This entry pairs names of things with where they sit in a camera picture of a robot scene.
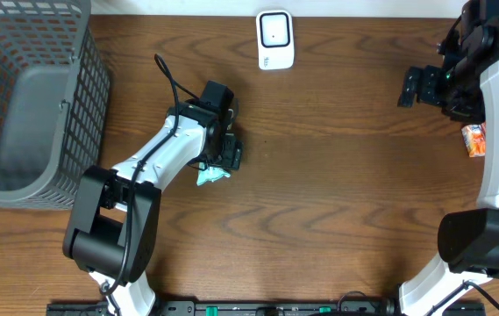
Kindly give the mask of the teal snack wrapper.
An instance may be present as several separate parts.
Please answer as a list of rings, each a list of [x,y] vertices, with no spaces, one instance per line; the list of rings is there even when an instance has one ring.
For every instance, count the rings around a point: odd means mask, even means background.
[[[214,183],[222,178],[229,178],[231,174],[218,167],[207,167],[206,165],[199,165],[196,185],[202,186],[208,182]]]

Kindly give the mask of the orange juice carton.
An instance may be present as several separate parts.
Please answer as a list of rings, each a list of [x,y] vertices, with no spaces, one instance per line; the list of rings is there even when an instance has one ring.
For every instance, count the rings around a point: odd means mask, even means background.
[[[466,125],[461,128],[468,156],[483,157],[486,154],[486,138],[484,125]]]

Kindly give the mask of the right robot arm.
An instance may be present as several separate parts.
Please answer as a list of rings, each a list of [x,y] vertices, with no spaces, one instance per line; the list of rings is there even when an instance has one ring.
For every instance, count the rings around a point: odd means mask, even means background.
[[[486,126],[476,207],[438,228],[438,251],[398,289],[394,315],[461,315],[457,301],[499,279],[499,0],[471,0],[439,44],[439,67],[410,68],[398,103],[437,106],[453,121]]]

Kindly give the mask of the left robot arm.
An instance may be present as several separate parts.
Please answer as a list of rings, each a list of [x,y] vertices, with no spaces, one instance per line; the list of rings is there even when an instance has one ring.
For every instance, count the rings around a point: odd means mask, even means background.
[[[49,305],[50,315],[150,315],[158,297],[146,277],[162,192],[181,169],[239,169],[243,144],[230,131],[234,94],[209,81],[198,98],[170,107],[163,127],[137,153],[82,174],[62,242],[63,254],[98,284],[104,300]]]

